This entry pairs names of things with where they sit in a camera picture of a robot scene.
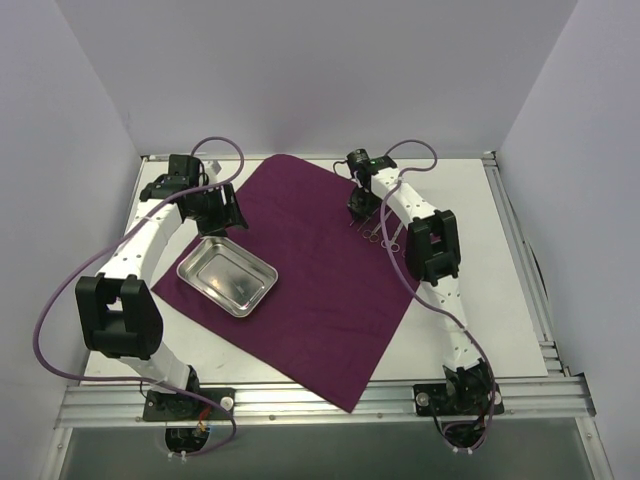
white table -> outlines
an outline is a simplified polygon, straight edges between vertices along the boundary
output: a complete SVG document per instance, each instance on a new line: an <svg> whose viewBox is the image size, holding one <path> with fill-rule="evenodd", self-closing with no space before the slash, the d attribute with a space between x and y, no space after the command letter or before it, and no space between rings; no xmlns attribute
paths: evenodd
<svg viewBox="0 0 640 480"><path fill-rule="evenodd" d="M428 162L431 160L402 160L398 164L402 168ZM312 163L330 170L332 162L317 160ZM258 164L259 160L246 162L244 171L234 182L236 189ZM147 183L166 173L166 168L166 162L143 163L136 199ZM228 177L236 168L237 161L223 161L219 178ZM347 172L343 165L338 169L341 173ZM482 162L479 159L445 159L432 172L411 173L406 178L430 203L442 210L452 210L457 217L462 252L460 288L469 330L485 349L496 376L547 376ZM192 221L178 229L158 263L152 283L167 271L196 234ZM290 381L274 368L177 312L157 295L154 294L154 298L164 319L165 343L182 361L194 366L201 382ZM372 380L443 378L438 324L436 314L413 301ZM135 374L126 365L97 352L91 352L85 373L104 376Z"/></svg>

purple cloth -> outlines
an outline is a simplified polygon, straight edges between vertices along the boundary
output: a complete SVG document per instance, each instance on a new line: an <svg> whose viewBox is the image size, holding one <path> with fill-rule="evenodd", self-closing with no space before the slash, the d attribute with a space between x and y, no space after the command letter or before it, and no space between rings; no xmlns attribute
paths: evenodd
<svg viewBox="0 0 640 480"><path fill-rule="evenodd" d="M298 158L276 155L238 190L249 230L230 229L229 237L279 275L245 319L227 314L176 275L198 238L153 290L176 310L351 412L411 301L380 240L362 238L377 225L378 214L360 232L358 224L349 228L346 204L354 186ZM389 235L398 224L392 215ZM401 246L404 234L398 238ZM401 253L396 255L404 269Z"/></svg>

silver tray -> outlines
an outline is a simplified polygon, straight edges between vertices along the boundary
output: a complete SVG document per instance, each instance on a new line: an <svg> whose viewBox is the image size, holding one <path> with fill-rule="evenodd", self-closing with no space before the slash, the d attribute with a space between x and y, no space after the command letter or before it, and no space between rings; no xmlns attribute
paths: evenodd
<svg viewBox="0 0 640 480"><path fill-rule="evenodd" d="M234 317L249 315L278 272L224 237L207 237L178 265L178 277Z"/></svg>

gray wall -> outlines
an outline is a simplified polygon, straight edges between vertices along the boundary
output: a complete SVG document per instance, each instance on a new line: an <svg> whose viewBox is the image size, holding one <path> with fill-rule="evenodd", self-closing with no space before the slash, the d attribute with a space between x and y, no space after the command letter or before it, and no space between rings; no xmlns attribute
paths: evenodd
<svg viewBox="0 0 640 480"><path fill-rule="evenodd" d="M502 144L575 0L58 3L141 153L228 134L255 153L418 136L478 156Z"/></svg>
<svg viewBox="0 0 640 480"><path fill-rule="evenodd" d="M64 276L124 227L139 161L53 0L0 6L0 477L37 478L64 382L37 364L31 331ZM66 295L45 352L78 370Z"/></svg>
<svg viewBox="0 0 640 480"><path fill-rule="evenodd" d="M620 479L640 471L638 25L637 0L580 0L499 158Z"/></svg>

cable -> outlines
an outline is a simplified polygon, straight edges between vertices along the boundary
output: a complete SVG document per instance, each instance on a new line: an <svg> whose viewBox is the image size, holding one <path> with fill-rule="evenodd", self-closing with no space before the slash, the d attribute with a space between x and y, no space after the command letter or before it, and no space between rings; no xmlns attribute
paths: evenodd
<svg viewBox="0 0 640 480"><path fill-rule="evenodd" d="M174 200L176 200L176 199L178 199L180 197L184 197L185 195L189 195L191 193L204 192L206 190L211 190L211 189L219 187L221 185L224 185L224 184L227 184L227 183L231 183L233 180L235 180L238 177L238 175L240 175L240 172L242 172L242 169L244 168L244 153L242 153L242 150L240 149L240 147L234 141L229 140L228 138L225 138L225 137L207 137L207 138L201 140L200 142L198 142L196 144L196 146L191 151L191 155L194 156L195 153L197 152L198 148L200 148L203 144L205 144L207 142L210 142L210 141L221 141L221 142L228 143L229 145L231 145L236 150L236 152L238 152L238 155L240 157L240 165L238 167L238 170L236 170L236 172L233 175L231 175L228 179L226 179L224 181L221 181L221 182L218 182L218 183L215 183L213 185L203 185L203 186L199 186L199 187L194 187L194 188L190 188L188 190L183 190L181 192L174 193L173 195L169 195L162 202L160 202L158 205L156 205L154 208L152 208L147 213L146 217L142 218L140 220L140 222L138 222L122 238L120 238L118 241L112 243L111 245L103 248L98 253L93 255L91 258L89 258L88 260L83 262L73 272L71 272L71 274L67 278L65 278L62 281L62 283L60 283L60 285L58 285L58 287L55 289L55 291L53 292L53 294L51 295L49 300L47 300L47 302L45 303L42 311L40 312L40 315L38 316L38 320L36 321L36 325L35 325L35 327L33 329L33 338L32 338L32 345L31 345L32 348L33 348L33 353L36 356L36 359L38 360L38 362L40 362L40 365L42 365L46 370L48 370L49 372L51 372L54 375L57 375L58 377L66 378L68 380L75 380L75 381L78 381L78 382L145 382L145 383L149 383L149 384L157 384L157 385L161 386L162 388L165 388L167 390L171 390L172 392L176 392L176 393L179 393L181 395L184 395L184 396L187 396L187 397L190 397L190 398L194 398L194 399L196 399L196 400L198 400L200 402L206 403L207 405L211 405L213 408L223 412L227 416L229 421L231 422L232 430L231 430L231 433L229 434L229 436L227 436L226 438L224 438L221 441L217 442L216 444L211 445L210 447L206 447L205 446L205 447L203 447L201 450L199 450L197 452L189 453L189 454L187 454L187 456L203 455L205 453L208 453L208 452L211 452L213 450L216 450L216 449L222 447L223 445L226 445L227 443L229 443L233 439L233 437L235 436L236 430L237 430L236 421L234 420L233 416L229 412L227 412L227 410L222 408L221 405L219 405L218 403L214 402L213 400L208 399L207 397L203 397L202 395L198 395L197 393L189 392L187 390L183 390L181 388L174 387L173 385L169 385L169 384L164 383L164 382L158 382L156 379L153 379L153 378L147 378L147 377L94 377L94 376L85 376L85 375L75 375L73 373L63 372L62 370L59 370L58 368L56 368L53 365L51 365L47 361L47 359L44 357L44 355L42 354L42 349L40 348L40 333L42 331L42 326L44 325L44 321L47 318L47 315L48 315L49 311L51 310L51 307L56 302L58 297L60 297L62 292L65 290L65 288L67 288L69 286L69 284L78 275L80 275L87 267L89 267L91 264L93 264L94 262L96 262L97 260L102 258L103 256L107 255L108 253L112 252L117 247L122 245L124 242L130 240L136 233L138 233L140 231L142 226L147 222L148 218L153 218L153 216L156 213L158 213L162 208L164 208L166 205L168 205L169 203L173 202Z"/></svg>
<svg viewBox="0 0 640 480"><path fill-rule="evenodd" d="M336 172L336 165L340 164L340 165L344 165L345 163L347 163L346 160L338 160L336 162L333 162L333 165L331 165L331 168L333 169L333 173L335 173L336 175L338 175L338 172Z"/></svg>
<svg viewBox="0 0 640 480"><path fill-rule="evenodd" d="M495 410L494 399L495 399L495 396L496 396L497 384L496 384L495 375L493 374L493 368L491 367L491 363L489 362L489 357L487 357L487 354L482 349L482 347L480 346L478 341L475 339L475 337L473 335L471 335L471 332L469 332L469 330L467 330L465 328L465 326L462 324L462 322L460 320L458 320L458 318L455 315L453 315L452 313L450 313L450 312L448 312L446 310L443 310L441 308L435 307L435 306L425 302L413 290L413 288L411 287L411 285L409 284L407 279L402 274L402 270L400 270L400 266L398 265L398 262L396 261L395 255L391 251L390 242L389 242L389 232L387 231L387 226L386 226L386 224L384 222L384 218L385 218L385 214L386 214L385 212L386 212L386 209L387 209L387 203L388 203L389 199L393 196L393 194L396 193L398 191L398 189L400 188L400 184L402 183L402 176L406 172L429 172L429 171L433 170L434 168L436 168L436 166L438 165L438 154L433 149L433 147L431 147L431 145L429 145L426 142L423 142L422 140L409 139L409 140L403 140L401 142L398 142L394 146L392 146L389 150L387 150L385 155L389 155L397 147L399 147L400 145L407 144L407 143L417 143L418 145L422 145L422 146L428 148L429 151L431 151L431 153L433 154L433 164L431 164L429 167L408 167L408 168L403 168L402 170L400 170L400 174L398 175L398 182L396 183L395 187L393 187L385 195L385 197L382 199L382 204L380 205L380 222L381 222L381 225L382 225L382 228L381 228L382 237L384 238L384 242L386 244L386 251L387 251L387 254L389 255L389 259L391 260L391 265L393 266L393 269L395 270L396 274L398 275L398 278L400 279L400 281L402 282L402 284L404 285L406 290L409 292L409 294L413 298L415 298L420 305L422 305L423 307L427 308L428 310L431 310L433 312L439 313L439 314L444 315L446 317L449 317L451 320L453 320L453 322L464 332L464 334L467 336L467 338L469 339L471 344L474 347L476 347L476 349L478 350L478 353L480 354L480 356L482 357L482 359L484 360L484 362L487 365L487 370L489 372L489 377L491 378L491 394L490 394L490 397L489 397L489 412L488 412L487 421L486 421L485 426L484 426L484 431L482 432L482 435L480 436L480 438L477 441L475 441L473 443L473 445L471 445L469 447L464 447L464 448L467 448L469 451L473 451L473 450L478 449L480 446L482 446L482 444L484 443L485 439L487 438L487 434L489 433L489 427L491 426L491 423L493 422L493 413L494 413L494 410ZM458 447L457 445L454 445L450 441L450 439L447 437L447 432L449 430L451 430L451 428L460 427L460 426L470 426L471 429L474 429L475 426L478 425L479 420L481 418L483 418L483 417L484 417L484 412L478 418L478 420L476 420L475 422L470 422L470 421L452 422L452 423L447 424L442 429L438 428L438 430L442 432L442 437L444 438L445 443L449 447L454 449L454 451L457 451L460 447Z"/></svg>

